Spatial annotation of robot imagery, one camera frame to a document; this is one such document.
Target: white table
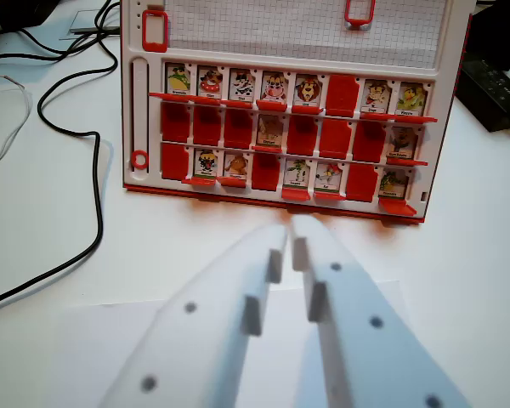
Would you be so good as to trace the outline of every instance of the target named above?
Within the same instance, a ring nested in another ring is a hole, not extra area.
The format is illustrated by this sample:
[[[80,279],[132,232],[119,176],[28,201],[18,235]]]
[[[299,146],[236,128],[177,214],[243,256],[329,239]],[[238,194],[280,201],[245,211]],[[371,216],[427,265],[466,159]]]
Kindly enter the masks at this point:
[[[33,32],[66,48],[53,38],[80,3],[62,3],[47,28]],[[0,52],[34,50],[16,35],[7,39]],[[119,54],[118,39],[106,43]],[[61,77],[108,64],[94,47],[57,65],[2,62],[0,74],[25,84],[36,103]],[[76,87],[46,109],[61,126],[98,129],[108,142],[99,169],[102,179],[111,159],[105,234],[87,262],[0,309],[0,407],[42,406],[65,308],[170,298],[244,234],[291,217],[275,208],[127,193],[119,76],[116,71]],[[11,87],[0,83],[5,88]],[[22,110],[20,93],[0,93],[0,140]],[[56,133],[32,112],[0,163],[0,293],[62,263],[94,238],[92,149],[91,140]],[[400,281],[414,332],[473,406],[510,406],[510,132],[487,133],[455,101],[425,224],[316,217],[374,280]],[[286,268],[282,287],[301,285],[300,275]]]

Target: cow character card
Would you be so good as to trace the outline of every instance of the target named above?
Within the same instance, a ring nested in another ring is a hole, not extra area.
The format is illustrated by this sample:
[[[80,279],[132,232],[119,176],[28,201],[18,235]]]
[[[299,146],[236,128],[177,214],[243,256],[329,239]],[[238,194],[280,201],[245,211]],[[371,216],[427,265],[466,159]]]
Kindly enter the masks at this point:
[[[421,83],[402,82],[395,115],[423,116],[427,91]]]
[[[380,183],[380,197],[405,198],[408,176],[406,170],[388,169],[383,171]]]
[[[230,70],[229,99],[253,102],[255,78],[249,70]]]
[[[387,81],[367,79],[363,91],[363,99],[360,107],[361,112],[387,113],[391,88]]]
[[[388,157],[411,159],[416,149],[417,135],[411,127],[392,127]]]
[[[195,149],[195,171],[193,175],[204,179],[217,177],[218,157],[213,150]]]
[[[167,94],[189,95],[190,74],[185,64],[166,64]]]
[[[294,105],[319,106],[321,82],[316,75],[297,75],[295,83]]]
[[[270,102],[287,103],[287,81],[280,72],[264,72],[261,99]]]
[[[223,175],[235,179],[247,179],[248,161],[241,153],[225,153]]]
[[[314,190],[338,192],[342,170],[336,163],[319,163],[315,171]]]
[[[283,176],[284,187],[307,189],[309,166],[305,160],[286,160],[286,172]]]
[[[223,74],[217,66],[198,67],[198,95],[207,98],[221,99],[221,82]]]
[[[282,134],[283,122],[278,116],[258,116],[257,145],[281,147]]]

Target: guess who game board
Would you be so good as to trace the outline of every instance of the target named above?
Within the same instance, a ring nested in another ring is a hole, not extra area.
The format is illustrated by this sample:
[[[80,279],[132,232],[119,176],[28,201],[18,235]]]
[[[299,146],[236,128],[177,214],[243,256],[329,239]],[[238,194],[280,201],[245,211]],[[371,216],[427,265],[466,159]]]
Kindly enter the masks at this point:
[[[125,188],[422,222],[474,6],[122,2]]]

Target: black object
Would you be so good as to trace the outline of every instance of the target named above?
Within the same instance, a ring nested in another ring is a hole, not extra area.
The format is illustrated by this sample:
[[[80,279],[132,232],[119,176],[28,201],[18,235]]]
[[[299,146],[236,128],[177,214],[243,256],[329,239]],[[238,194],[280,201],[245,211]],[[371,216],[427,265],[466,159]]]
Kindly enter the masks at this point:
[[[473,16],[467,51],[482,55],[495,68],[510,69],[510,0],[496,0]]]
[[[41,25],[60,0],[1,0],[0,26],[7,31]]]
[[[510,128],[510,78],[487,60],[465,54],[456,97],[488,131]]]

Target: black power adapter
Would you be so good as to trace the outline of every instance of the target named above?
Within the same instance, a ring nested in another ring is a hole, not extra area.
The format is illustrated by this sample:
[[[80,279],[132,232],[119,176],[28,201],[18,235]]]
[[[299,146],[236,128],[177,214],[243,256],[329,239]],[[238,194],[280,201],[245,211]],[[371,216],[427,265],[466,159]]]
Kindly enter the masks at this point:
[[[487,60],[465,54],[456,97],[488,131],[510,128],[510,78]]]

